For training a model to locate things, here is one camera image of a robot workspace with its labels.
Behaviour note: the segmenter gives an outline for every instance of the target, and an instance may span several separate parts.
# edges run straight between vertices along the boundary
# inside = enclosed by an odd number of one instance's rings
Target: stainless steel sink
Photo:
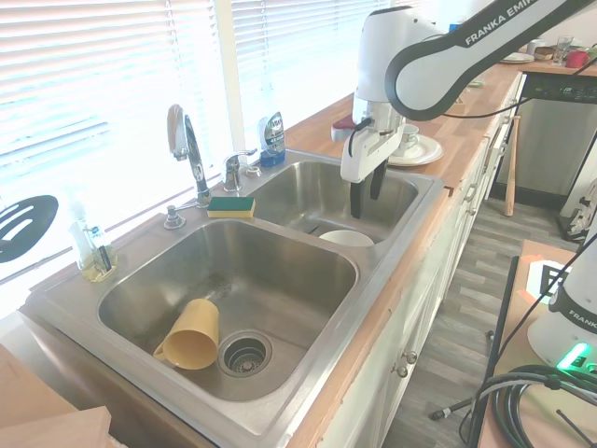
[[[442,184],[389,170],[381,198],[368,199],[357,220],[339,161],[288,151],[285,164],[263,173],[243,176],[241,195],[255,196],[255,218],[210,219],[188,209],[181,212],[187,225],[166,231],[156,217],[118,241],[118,270],[104,282],[86,282],[73,266],[21,310],[217,445],[286,446]],[[212,193],[238,195],[221,185]],[[317,237],[337,229],[361,231],[376,244]],[[181,371],[151,353],[198,297],[220,311],[218,361]]]
[[[370,191],[371,179],[366,185]],[[365,195],[363,215],[351,216],[350,183],[340,177],[338,166],[302,161],[288,167],[253,196],[259,207],[255,216],[281,226],[321,236],[328,231],[360,231],[375,243],[385,240],[417,197],[407,178],[387,176],[377,201]]]
[[[118,284],[99,314],[152,354],[189,301],[209,299],[220,313],[221,356],[207,369],[177,371],[220,399],[245,401],[288,379],[355,280],[341,255],[219,220]]]

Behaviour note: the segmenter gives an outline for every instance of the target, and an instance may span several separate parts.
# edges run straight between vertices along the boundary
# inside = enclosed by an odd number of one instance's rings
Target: gray wooden floor
[[[560,238],[553,212],[516,204],[483,204],[446,300],[423,348],[383,448],[456,448],[462,410],[432,422],[428,414],[471,397],[487,366],[485,332],[495,329],[512,257],[525,239],[576,250]]]

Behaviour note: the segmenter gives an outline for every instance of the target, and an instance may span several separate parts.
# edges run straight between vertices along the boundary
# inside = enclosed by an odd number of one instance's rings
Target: sink drain
[[[236,378],[246,378],[259,373],[265,369],[270,359],[271,343],[256,331],[233,334],[220,345],[217,357],[220,369]]]

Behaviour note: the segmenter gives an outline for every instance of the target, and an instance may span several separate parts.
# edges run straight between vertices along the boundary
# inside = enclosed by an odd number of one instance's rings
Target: dishwasher
[[[561,212],[571,193],[581,190],[579,199],[590,183],[576,185],[576,180],[595,142],[597,77],[530,73],[521,98],[535,99],[521,105],[517,113],[521,117],[517,202]],[[496,191],[506,190],[512,138],[509,140]]]

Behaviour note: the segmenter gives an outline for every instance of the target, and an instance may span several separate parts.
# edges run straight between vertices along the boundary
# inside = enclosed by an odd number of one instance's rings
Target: faucet
[[[256,149],[239,151],[226,157],[224,160],[224,174],[222,175],[225,191],[240,191],[243,188],[243,185],[241,185],[239,156],[252,156],[256,152]]]
[[[168,110],[168,143],[170,152],[178,161],[188,159],[190,169],[197,183],[197,199],[194,203],[183,205],[175,210],[184,210],[191,207],[206,208],[211,199],[210,190],[207,188],[205,171],[201,162],[199,145],[190,124],[190,118],[180,105],[172,105]]]

